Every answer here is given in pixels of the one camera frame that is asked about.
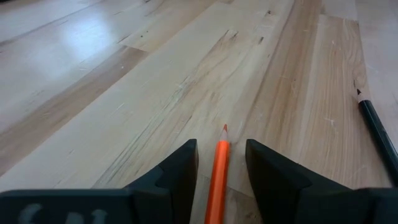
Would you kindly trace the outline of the black pencil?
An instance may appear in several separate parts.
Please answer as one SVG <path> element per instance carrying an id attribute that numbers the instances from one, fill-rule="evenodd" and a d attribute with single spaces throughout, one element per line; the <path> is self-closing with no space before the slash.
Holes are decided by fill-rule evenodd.
<path id="1" fill-rule="evenodd" d="M 356 92 L 359 110 L 376 145 L 378 154 L 382 159 L 393 186 L 398 187 L 398 152 L 372 102 L 365 97 L 365 94 L 360 89 L 357 88 Z"/>

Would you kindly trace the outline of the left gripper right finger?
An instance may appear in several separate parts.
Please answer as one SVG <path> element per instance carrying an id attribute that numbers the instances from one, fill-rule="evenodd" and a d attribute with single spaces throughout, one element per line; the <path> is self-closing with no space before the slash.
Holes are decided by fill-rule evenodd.
<path id="1" fill-rule="evenodd" d="M 255 139 L 245 158 L 265 224 L 398 224 L 397 188 L 350 189 Z"/>

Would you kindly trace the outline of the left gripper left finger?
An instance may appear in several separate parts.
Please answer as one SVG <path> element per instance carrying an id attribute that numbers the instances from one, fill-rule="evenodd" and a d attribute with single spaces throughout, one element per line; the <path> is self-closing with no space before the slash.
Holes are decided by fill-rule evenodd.
<path id="1" fill-rule="evenodd" d="M 189 224 L 198 174 L 189 139 L 120 189 L 39 189 L 0 193 L 0 224 Z"/>

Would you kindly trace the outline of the orange pencil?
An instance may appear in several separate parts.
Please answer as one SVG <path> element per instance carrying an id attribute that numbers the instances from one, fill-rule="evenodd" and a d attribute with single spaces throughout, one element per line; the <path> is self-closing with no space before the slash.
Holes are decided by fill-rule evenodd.
<path id="1" fill-rule="evenodd" d="M 205 224 L 223 224 L 229 154 L 230 143 L 228 141 L 228 126 L 225 124 L 221 132 L 220 140 L 215 147 L 215 157 L 205 213 Z"/>

